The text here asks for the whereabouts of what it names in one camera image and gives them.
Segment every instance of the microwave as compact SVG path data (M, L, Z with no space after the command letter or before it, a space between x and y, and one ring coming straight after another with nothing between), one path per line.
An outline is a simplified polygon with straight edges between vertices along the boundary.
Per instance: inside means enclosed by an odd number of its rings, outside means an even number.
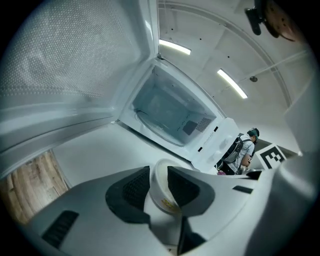
M156 0L41 3L3 55L0 98L0 177L117 120L203 172L239 134L159 55Z

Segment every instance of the backpack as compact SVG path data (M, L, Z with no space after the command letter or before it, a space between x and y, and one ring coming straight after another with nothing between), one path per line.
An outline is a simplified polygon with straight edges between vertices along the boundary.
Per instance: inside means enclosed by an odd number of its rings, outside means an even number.
M244 146L244 142L250 142L251 139L242 140L240 136L236 137L235 141L231 145L231 147L227 150L227 152L223 155L222 161L227 164L234 163L239 156L240 151Z

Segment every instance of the ceiling fixture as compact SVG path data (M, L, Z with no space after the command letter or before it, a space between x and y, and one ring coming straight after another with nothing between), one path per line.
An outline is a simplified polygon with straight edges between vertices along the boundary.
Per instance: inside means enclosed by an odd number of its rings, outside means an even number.
M190 55L191 53L191 50L188 49L188 48L185 48L185 47L182 47L178 44L175 44L173 42L168 42L168 41L165 41L165 40L162 40L162 39L159 39L159 44L162 45L162 46L167 46L167 47L170 47L170 48L173 48L173 49L176 49L180 52L183 52L185 54L188 54Z
M224 72L222 69L219 69L217 73L220 76L222 76L224 80L226 80L237 91L237 93L240 94L240 96L243 99L248 98L245 92L239 87L239 85L236 84L236 82L226 72Z
M250 76L250 81L255 83L256 81L258 81L258 78L254 75Z

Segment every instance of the person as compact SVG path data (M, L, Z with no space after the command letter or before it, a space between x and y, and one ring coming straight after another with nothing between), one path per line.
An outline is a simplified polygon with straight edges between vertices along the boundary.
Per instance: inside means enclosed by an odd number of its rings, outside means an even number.
M241 165L248 167L254 155L255 144L258 142L259 136L260 132L257 128L252 128L246 134L242 135L240 139L243 141L243 146L239 155L233 162L224 162L222 167L220 167L220 171L223 171L226 175L236 175Z

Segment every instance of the wooden floor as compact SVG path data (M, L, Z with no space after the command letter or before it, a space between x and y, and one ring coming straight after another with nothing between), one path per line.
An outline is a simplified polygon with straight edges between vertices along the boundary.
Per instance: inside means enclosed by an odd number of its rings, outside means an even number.
M12 218L22 224L67 190L51 150L0 180L1 199Z

